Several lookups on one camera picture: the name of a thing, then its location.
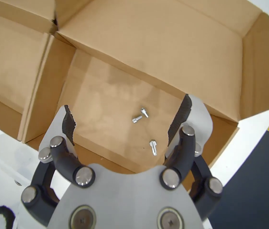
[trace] screw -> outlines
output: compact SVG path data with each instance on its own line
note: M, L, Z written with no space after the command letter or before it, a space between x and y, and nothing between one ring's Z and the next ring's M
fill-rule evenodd
M223 191L223 185L221 181L215 177L209 180L209 188L216 194L221 194Z
M45 147L40 150L38 158L41 162L45 162L50 157L51 157L51 150L49 147Z
M63 141L63 138L61 136L55 136L53 137L50 142L49 145L51 146L51 148L55 148L57 146L59 146Z
M142 118L142 116L140 115L140 116L138 116L138 117L136 117L136 118L133 118L132 119L132 122L133 123L136 123L139 119L141 119Z
M195 135L194 129L190 125L184 125L182 127L182 132L188 136L193 136Z
M143 115L145 115L146 118L148 118L148 114L147 114L145 108L141 108L141 113L142 113Z
M28 186L24 189L21 195L21 199L23 203L30 203L36 197L37 191L35 187Z
M159 229L184 228L181 215L172 207L166 207L160 211L157 218L157 224Z
M171 189L175 189L180 183L179 175L173 169L164 170L162 179L165 185Z
M96 224L95 211L90 206L82 205L73 211L69 223L68 228L93 229Z
M93 172L89 167L82 167L76 173L75 181L78 185L84 186L91 182Z
M154 155L154 156L157 155L156 145L157 145L157 143L156 143L155 140L151 140L151 141L150 141L150 146L152 147L153 155Z

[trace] cardboard box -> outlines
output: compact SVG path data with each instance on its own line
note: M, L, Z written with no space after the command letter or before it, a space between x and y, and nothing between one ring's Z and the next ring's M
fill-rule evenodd
M54 0L0 0L0 129L18 140L55 30L54 7Z
M269 109L269 16L248 1L55 2L59 31L49 37L22 139L30 146L68 104L82 163L141 172L163 163L167 130L189 93L213 120L203 152L212 165L239 120ZM150 118L133 124L141 106Z

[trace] bolt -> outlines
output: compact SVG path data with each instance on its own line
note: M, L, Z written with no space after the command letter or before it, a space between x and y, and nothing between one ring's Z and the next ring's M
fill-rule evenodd
M156 143L155 140L151 140L151 141L150 141L150 146L152 147L153 155L154 155L154 156L157 155L156 145L157 145L157 143Z
M36 197L37 191L35 187L28 186L24 189L21 195L21 200L23 203L30 203L31 201L34 200Z
M182 132L188 136L193 136L195 135L195 131L194 129L190 126L190 125L187 125L185 124L183 127L182 127Z
M141 113L142 113L143 115L145 115L146 118L148 118L148 114L147 114L145 108L141 108Z
M139 119L141 119L142 118L142 116L140 115L140 116L138 116L138 117L136 117L136 118L133 118L132 119L132 122L133 123L136 123Z
M158 229L181 229L184 228L183 220L179 212L166 207L160 211L157 218Z
M221 181L215 177L210 178L209 188L216 194L221 194L223 191L223 185Z
M173 169L163 171L162 179L165 185L171 189L175 189L180 183L179 175Z
M75 181L78 185L84 186L91 182L93 172L89 167L82 167L76 173Z
M49 145L51 146L51 148L55 148L57 146L59 146L63 141L63 138L61 136L55 136L53 137L50 142Z
M38 158L41 162L45 162L50 157L51 157L51 150L49 147L45 147L40 150Z
M70 227L72 229L93 229L96 224L95 211L87 205L80 206L72 213Z

